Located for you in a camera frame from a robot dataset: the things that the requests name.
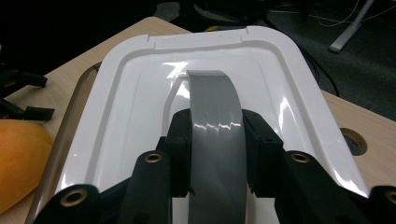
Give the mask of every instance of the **wooden table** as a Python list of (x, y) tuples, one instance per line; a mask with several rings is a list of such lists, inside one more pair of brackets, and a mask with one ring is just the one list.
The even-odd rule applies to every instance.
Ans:
[[(27, 105), (55, 108), (53, 119), (43, 124), (55, 137), (79, 77), (89, 67), (101, 62), (112, 48), (136, 35), (176, 35), (187, 32), (158, 18), (146, 18), (47, 74), (49, 80), (45, 89), (25, 87), (8, 96), (7, 100), (21, 108)], [(327, 92), (323, 94), (338, 125), (358, 132), (367, 142), (367, 152), (355, 157), (367, 187), (396, 186), (396, 122)], [(2, 214), (0, 223), (24, 223), (34, 194), (30, 193)]]

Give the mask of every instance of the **black cable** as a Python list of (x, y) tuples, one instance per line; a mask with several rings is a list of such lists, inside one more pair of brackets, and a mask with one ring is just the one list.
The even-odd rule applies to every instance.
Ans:
[[(266, 17), (265, 14), (262, 15), (262, 20), (268, 25), (268, 27), (277, 30), (281, 33), (283, 33), (282, 31), (280, 31), (279, 29), (276, 28), (276, 26), (270, 21), (268, 20), (268, 18)], [(335, 95), (336, 96), (340, 96), (340, 92), (337, 88), (337, 86), (335, 85), (334, 80), (332, 79), (332, 77), (329, 75), (329, 73), (318, 63), (317, 60), (315, 60), (305, 49), (303, 49), (297, 42), (294, 41), (294, 43), (297, 45), (297, 47), (299, 48), (299, 50), (302, 52), (302, 54), (309, 60), (311, 61), (313, 64), (315, 64), (322, 72), (323, 74), (330, 80), (330, 82), (332, 83), (332, 87), (334, 88), (335, 91)]]

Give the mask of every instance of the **glossy white surface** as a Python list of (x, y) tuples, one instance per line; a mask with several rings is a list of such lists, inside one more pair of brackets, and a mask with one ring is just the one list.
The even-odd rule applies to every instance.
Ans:
[[(92, 87), (57, 191), (77, 183), (104, 190), (130, 176), (138, 155), (166, 134), (172, 115), (190, 107), (187, 69), (227, 74), (242, 108), (261, 114), (286, 150), (310, 153), (339, 185), (367, 195), (300, 51), (286, 36), (263, 27), (141, 35), (116, 46)], [(271, 200), (247, 198), (248, 223), (274, 223)], [(174, 201), (174, 223), (187, 223), (183, 203)]]

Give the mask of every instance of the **curved gray band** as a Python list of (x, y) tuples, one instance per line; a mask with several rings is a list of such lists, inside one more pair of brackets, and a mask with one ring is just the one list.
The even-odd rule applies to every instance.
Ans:
[(189, 224), (245, 223), (247, 160), (238, 95), (220, 71), (187, 71), (192, 146)]

